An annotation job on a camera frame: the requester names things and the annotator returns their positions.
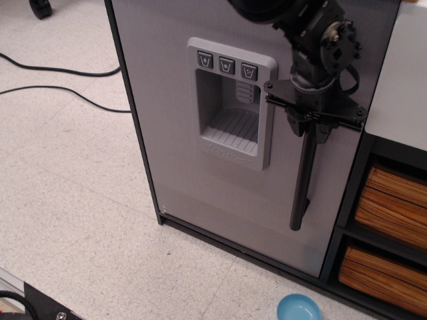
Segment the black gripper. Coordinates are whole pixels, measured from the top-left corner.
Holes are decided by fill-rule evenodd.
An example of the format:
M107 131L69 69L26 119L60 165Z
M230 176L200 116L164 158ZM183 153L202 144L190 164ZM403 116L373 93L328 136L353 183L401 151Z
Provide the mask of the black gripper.
M290 79L270 80L264 83L264 91L268 103L285 109L288 123L298 137L314 122L317 144L325 143L333 129L359 129L366 119L366 109L340 93L334 83L307 89Z

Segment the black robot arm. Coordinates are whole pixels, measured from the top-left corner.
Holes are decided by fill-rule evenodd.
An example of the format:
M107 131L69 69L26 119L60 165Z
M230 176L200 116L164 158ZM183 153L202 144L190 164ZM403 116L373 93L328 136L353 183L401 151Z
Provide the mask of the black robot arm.
M352 63L362 46L337 1L231 1L244 19L270 24L290 42L287 80L264 83L266 101L283 107L294 134L323 144L339 125L360 129L366 110L351 99L360 76Z

